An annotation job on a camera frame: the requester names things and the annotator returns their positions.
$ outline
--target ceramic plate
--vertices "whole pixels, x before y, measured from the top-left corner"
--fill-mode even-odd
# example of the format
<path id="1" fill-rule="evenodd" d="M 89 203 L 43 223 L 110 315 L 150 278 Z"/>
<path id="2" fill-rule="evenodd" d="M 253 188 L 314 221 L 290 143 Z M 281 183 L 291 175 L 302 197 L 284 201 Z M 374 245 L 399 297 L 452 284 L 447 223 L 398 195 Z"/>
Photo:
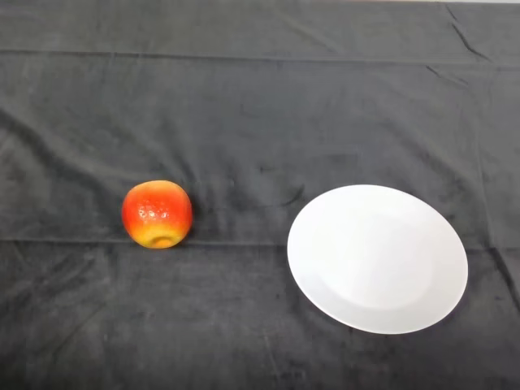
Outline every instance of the ceramic plate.
<path id="1" fill-rule="evenodd" d="M 452 226 L 393 188 L 352 185 L 316 197 L 296 217 L 288 260 L 302 292 L 367 332 L 414 332 L 457 305 L 468 263 Z"/>

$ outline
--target red apple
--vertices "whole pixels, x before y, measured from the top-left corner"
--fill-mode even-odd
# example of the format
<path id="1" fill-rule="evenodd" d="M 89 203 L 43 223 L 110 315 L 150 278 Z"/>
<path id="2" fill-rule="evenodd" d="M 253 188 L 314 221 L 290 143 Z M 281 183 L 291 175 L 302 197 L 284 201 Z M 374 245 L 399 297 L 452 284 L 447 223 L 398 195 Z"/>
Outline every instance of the red apple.
<path id="1" fill-rule="evenodd" d="M 124 198 L 122 216 L 130 237 L 151 249 L 178 244 L 193 221 L 188 194 L 167 180 L 148 181 L 132 188 Z"/>

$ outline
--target plate center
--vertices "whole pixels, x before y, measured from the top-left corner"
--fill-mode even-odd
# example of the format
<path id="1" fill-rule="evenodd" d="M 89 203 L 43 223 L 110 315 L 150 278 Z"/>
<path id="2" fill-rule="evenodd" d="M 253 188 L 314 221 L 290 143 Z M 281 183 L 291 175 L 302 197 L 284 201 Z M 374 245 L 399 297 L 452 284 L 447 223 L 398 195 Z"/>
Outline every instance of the plate center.
<path id="1" fill-rule="evenodd" d="M 344 299 L 373 309 L 417 301 L 432 277 L 422 229 L 385 214 L 349 217 L 337 224 L 331 250 L 321 262 L 327 284 Z"/>

